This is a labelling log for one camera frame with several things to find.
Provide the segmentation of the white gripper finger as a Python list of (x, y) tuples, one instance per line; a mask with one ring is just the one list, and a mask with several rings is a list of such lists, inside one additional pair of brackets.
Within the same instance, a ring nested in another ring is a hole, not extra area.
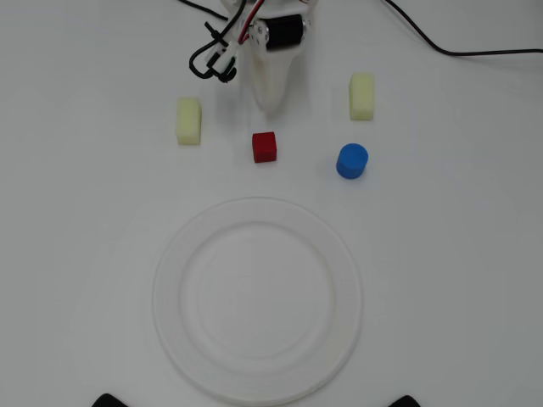
[(283, 100), (290, 65), (298, 48), (265, 51), (255, 44), (249, 47), (249, 74), (255, 101), (265, 114), (272, 114)]

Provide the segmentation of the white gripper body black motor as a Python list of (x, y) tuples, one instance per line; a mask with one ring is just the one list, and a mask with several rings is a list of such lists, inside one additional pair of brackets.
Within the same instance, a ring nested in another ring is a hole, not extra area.
[(302, 14), (273, 19), (257, 19), (249, 27), (250, 46), (262, 55), (299, 47), (311, 28), (311, 21)]

